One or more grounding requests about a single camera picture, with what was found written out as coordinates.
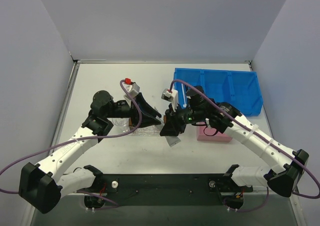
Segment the white toothpaste tube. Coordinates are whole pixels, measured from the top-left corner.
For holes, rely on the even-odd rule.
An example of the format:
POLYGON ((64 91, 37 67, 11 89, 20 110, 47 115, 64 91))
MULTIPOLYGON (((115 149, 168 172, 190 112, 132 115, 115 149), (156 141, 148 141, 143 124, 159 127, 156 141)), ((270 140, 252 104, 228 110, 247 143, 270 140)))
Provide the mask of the white toothpaste tube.
MULTIPOLYGON (((156 116, 155 117, 158 121, 160 121, 159 125, 156 125, 155 127, 157 130, 160 132, 164 126, 164 121, 162 120, 161 117, 156 116)), ((181 142, 180 138, 178 136, 165 136, 165 139, 167 141, 167 144, 172 148, 175 145, 179 144, 181 142)))

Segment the clear plastic cup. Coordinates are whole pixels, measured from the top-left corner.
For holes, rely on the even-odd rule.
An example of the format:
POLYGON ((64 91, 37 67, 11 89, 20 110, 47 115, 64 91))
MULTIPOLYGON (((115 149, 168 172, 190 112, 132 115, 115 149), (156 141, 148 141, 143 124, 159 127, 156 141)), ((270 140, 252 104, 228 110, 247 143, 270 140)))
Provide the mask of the clear plastic cup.
POLYGON ((126 133, 130 130, 128 118, 112 118, 111 121, 119 132, 126 133))

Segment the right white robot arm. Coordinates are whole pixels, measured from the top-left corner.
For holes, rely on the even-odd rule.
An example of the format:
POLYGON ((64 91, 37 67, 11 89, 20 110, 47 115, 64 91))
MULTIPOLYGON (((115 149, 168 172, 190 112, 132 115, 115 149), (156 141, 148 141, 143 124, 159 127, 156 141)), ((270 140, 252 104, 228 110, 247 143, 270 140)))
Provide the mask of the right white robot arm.
POLYGON ((236 166, 229 170, 231 179, 239 186, 264 186, 282 197, 289 198, 304 173, 309 154, 286 147, 252 124, 238 109, 227 102, 205 100, 201 93, 189 89, 187 106, 178 104, 178 91, 165 89, 161 95, 170 104, 165 111, 161 136, 178 136, 187 125, 204 123, 238 141, 266 164, 266 167, 236 166))

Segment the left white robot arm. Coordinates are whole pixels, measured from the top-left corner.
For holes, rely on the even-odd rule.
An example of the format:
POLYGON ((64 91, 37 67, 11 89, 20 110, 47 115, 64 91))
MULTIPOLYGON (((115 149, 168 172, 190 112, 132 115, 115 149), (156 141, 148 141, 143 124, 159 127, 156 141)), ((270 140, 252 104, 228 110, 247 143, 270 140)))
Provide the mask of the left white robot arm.
POLYGON ((66 175, 66 170, 88 149, 98 144, 114 126, 110 119, 130 119, 132 126, 145 128, 160 125, 161 114, 152 108, 142 93, 133 93, 133 100, 119 100, 105 90, 96 92, 86 120, 66 145, 36 164, 27 163, 21 170, 18 194, 41 213, 50 212, 62 197, 80 189, 92 192, 101 189, 102 173, 85 166, 66 175))

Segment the clear textured oval tray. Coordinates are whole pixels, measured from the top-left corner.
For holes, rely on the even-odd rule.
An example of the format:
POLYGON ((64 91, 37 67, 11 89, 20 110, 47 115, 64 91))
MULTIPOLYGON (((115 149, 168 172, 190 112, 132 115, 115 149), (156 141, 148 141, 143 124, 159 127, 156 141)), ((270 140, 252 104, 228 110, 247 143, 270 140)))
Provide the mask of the clear textured oval tray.
POLYGON ((134 132, 130 133, 129 136, 135 137, 159 137, 163 125, 152 125, 144 128, 138 128, 134 132))

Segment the white toothbrush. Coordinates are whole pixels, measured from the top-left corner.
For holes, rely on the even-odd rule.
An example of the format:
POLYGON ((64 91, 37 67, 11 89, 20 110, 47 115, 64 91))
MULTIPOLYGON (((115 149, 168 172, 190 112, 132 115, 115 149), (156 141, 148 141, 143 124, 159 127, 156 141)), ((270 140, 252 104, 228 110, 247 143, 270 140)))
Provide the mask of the white toothbrush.
POLYGON ((186 99, 186 93, 185 93, 185 85, 181 84, 181 91, 182 91, 182 97, 183 97, 183 107, 187 107, 187 99, 186 99))

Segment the pink plastic box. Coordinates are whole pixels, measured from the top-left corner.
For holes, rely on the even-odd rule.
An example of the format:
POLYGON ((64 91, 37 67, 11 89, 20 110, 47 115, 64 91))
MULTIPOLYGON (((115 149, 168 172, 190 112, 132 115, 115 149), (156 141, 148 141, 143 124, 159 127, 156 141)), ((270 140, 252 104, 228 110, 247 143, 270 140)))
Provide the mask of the pink plastic box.
POLYGON ((196 127, 196 139, 203 142, 229 143, 232 138, 206 126, 196 127))

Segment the blue compartment bin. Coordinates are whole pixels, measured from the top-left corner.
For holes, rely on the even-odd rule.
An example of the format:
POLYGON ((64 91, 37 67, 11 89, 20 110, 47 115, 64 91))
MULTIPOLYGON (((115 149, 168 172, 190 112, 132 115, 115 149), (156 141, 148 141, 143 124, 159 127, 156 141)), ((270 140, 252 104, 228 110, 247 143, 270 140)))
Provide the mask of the blue compartment bin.
POLYGON ((217 103, 227 102, 247 117, 261 113, 263 97, 253 71, 176 68, 173 78, 201 86, 208 98, 217 103))

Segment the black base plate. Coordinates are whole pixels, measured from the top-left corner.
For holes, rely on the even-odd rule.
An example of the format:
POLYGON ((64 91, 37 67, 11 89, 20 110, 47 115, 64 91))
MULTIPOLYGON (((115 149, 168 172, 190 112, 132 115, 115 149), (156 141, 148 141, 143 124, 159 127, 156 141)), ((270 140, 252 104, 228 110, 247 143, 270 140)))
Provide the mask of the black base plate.
POLYGON ((251 193, 250 186, 238 186, 224 173, 196 174, 102 174, 85 195, 88 208, 124 206, 216 206, 223 194, 251 193))

